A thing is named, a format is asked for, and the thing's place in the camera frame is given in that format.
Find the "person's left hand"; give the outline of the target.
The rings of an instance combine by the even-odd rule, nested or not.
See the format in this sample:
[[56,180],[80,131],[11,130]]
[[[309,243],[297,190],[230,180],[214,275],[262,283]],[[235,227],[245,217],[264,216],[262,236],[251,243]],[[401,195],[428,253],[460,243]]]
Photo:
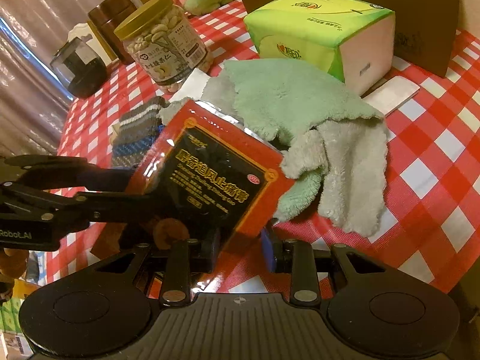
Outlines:
[[11,299],[15,279],[20,278],[26,271],[29,252],[1,248],[1,302]]

